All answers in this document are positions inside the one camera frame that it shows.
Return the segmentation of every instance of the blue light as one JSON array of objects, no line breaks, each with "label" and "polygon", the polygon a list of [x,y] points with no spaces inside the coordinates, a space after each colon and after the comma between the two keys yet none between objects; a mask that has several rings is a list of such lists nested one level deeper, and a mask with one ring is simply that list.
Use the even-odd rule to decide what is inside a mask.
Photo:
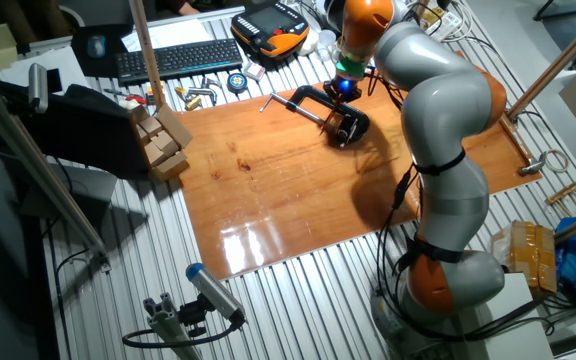
[{"label": "blue light", "polygon": [[350,80],[342,80],[341,83],[339,83],[339,88],[344,92],[350,90]]}]

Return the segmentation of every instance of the black monitor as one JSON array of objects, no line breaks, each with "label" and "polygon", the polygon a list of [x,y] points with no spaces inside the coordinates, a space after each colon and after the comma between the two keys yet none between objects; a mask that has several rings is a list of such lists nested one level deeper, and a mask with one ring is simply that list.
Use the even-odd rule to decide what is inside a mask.
[{"label": "black monitor", "polygon": [[[0,81],[0,89],[28,101],[26,87]],[[22,113],[20,119],[46,155],[97,167],[120,179],[148,178],[130,114],[94,90],[71,85],[64,96],[49,95],[44,114]]]}]

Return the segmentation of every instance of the wood grain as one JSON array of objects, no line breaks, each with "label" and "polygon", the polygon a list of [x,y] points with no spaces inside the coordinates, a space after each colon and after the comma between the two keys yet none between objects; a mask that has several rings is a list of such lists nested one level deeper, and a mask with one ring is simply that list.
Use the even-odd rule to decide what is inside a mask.
[{"label": "wood grain", "polygon": [[[352,103],[371,118],[364,139],[335,147],[298,114],[256,98],[180,115],[195,136],[180,175],[203,263],[223,279],[379,229],[395,184],[411,163],[400,113],[379,85]],[[280,94],[286,98],[292,91]],[[302,104],[324,117],[328,110]],[[541,176],[520,177],[523,160],[497,124],[465,139],[491,192]],[[409,191],[393,223],[415,218]]]}]

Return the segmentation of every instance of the computer mouse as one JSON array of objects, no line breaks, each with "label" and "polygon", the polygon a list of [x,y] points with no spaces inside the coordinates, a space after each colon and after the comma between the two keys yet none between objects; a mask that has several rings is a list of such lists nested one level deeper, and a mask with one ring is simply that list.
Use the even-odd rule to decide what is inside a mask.
[{"label": "computer mouse", "polygon": [[99,59],[106,56],[106,38],[102,35],[93,35],[88,39],[88,56]]}]

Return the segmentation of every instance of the wooden block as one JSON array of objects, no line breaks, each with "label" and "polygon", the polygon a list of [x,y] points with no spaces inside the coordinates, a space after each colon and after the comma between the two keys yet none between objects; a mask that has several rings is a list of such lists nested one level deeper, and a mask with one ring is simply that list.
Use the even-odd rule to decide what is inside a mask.
[{"label": "wooden block", "polygon": [[177,145],[175,140],[173,140],[165,130],[152,138],[152,142],[157,145],[159,150],[163,151],[166,157],[171,157],[179,151],[179,145]]},{"label": "wooden block", "polygon": [[166,181],[179,175],[180,172],[188,168],[186,155],[182,151],[177,151],[175,155],[164,161],[163,164],[157,166],[153,171],[155,176],[161,180]]},{"label": "wooden block", "polygon": [[148,144],[149,139],[146,130],[144,130],[141,126],[137,126],[137,133],[139,134],[139,141],[141,142],[141,145]]},{"label": "wooden block", "polygon": [[146,133],[148,133],[148,137],[151,139],[157,136],[157,134],[163,129],[161,123],[152,116],[140,122],[139,126],[141,126],[144,130],[146,130]]},{"label": "wooden block", "polygon": [[146,150],[146,156],[151,166],[159,166],[166,160],[166,155],[153,142],[149,142],[148,145],[144,146],[144,150]]},{"label": "wooden block", "polygon": [[175,113],[170,106],[164,104],[164,106],[159,109],[157,118],[164,124],[169,135],[175,139],[177,144],[181,145],[184,149],[188,147],[193,137],[190,131],[181,123],[179,113]]}]

